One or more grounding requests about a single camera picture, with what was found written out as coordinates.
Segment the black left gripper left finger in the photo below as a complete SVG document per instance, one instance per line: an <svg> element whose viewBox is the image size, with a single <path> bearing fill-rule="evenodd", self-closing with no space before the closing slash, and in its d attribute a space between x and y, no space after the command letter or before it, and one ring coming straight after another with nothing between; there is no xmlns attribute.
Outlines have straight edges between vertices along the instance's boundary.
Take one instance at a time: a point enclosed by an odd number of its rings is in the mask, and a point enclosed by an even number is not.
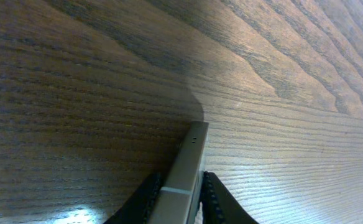
<svg viewBox="0 0 363 224"><path fill-rule="evenodd" d="M152 173L139 185L125 204L104 224L146 224L162 186L162 175Z"/></svg>

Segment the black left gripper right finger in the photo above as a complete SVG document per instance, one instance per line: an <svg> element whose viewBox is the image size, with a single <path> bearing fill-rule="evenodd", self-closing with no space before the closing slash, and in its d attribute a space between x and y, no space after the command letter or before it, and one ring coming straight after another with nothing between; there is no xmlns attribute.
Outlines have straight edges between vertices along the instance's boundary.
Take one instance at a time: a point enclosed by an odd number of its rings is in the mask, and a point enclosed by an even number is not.
<svg viewBox="0 0 363 224"><path fill-rule="evenodd" d="M205 171L201 186L203 224L259 224L213 172Z"/></svg>

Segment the bronze Galaxy smartphone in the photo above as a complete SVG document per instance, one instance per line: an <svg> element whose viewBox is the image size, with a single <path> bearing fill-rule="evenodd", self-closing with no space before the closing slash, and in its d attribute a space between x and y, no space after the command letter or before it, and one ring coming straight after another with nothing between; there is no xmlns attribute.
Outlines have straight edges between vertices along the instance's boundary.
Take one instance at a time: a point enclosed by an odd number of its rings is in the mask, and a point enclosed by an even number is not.
<svg viewBox="0 0 363 224"><path fill-rule="evenodd" d="M165 183L160 188L148 224L195 222L200 207L208 126L206 122L192 122Z"/></svg>

